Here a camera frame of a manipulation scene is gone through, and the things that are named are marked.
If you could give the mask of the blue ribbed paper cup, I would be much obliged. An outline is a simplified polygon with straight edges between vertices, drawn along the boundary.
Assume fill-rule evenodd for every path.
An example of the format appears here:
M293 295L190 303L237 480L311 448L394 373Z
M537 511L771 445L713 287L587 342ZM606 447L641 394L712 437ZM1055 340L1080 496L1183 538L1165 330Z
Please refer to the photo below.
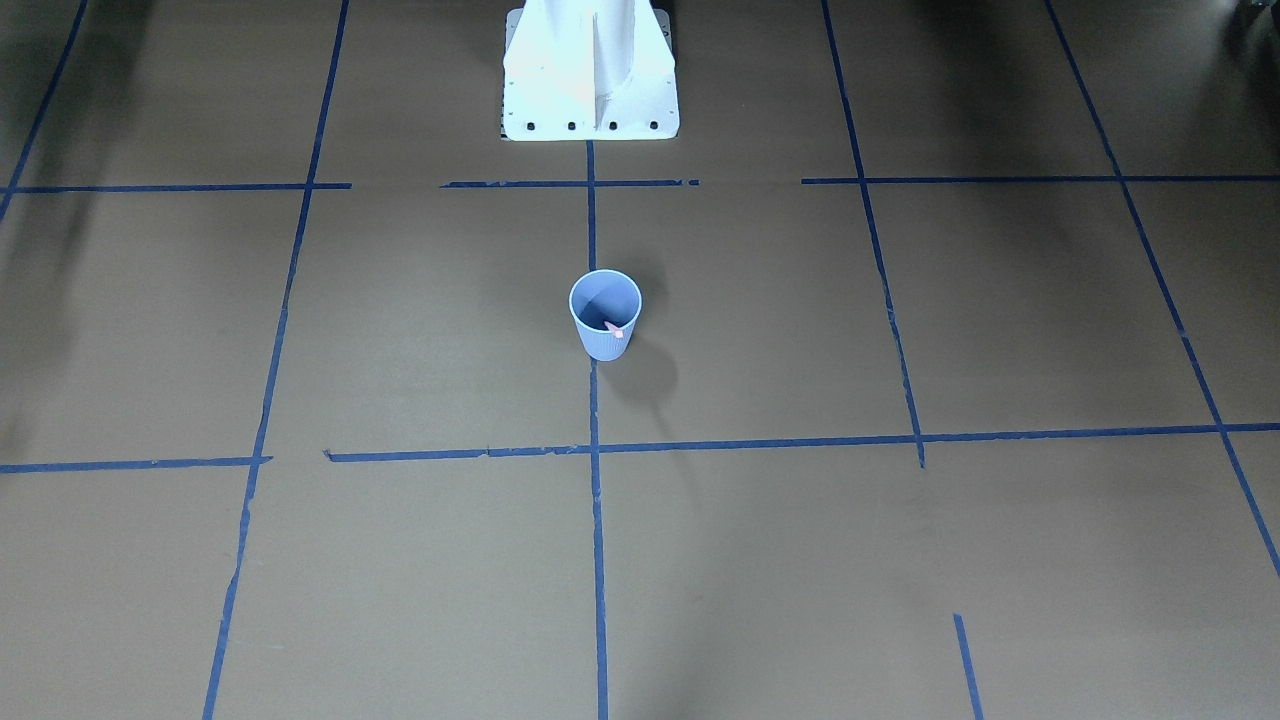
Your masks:
M575 281L567 304L589 357L609 363L625 354L643 310L643 293L630 275L614 269L589 272ZM616 340L605 329L605 320L623 327L626 337Z

